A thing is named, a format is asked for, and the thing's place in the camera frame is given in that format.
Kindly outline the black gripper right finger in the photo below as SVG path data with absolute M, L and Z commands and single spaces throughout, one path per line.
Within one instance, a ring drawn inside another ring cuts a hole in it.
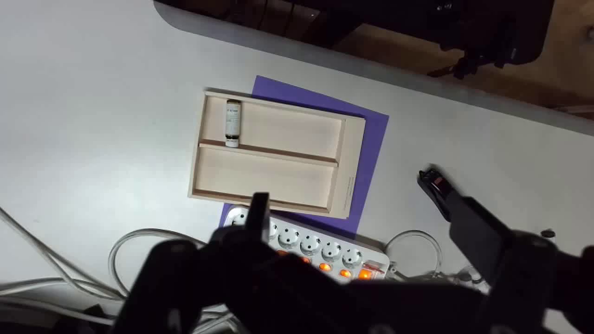
M 536 233 L 508 227 L 479 200 L 460 192 L 434 164 L 417 172 L 417 185 L 449 222 L 449 239 L 490 287 L 555 281 L 556 246 Z

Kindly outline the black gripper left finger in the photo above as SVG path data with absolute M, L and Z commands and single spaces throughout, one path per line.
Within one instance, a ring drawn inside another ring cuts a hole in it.
M 245 259 L 267 259 L 271 255 L 269 239 L 269 194 L 254 192 L 246 207 L 245 222 L 222 226 L 213 231 L 209 248 L 217 255 L 239 255 Z

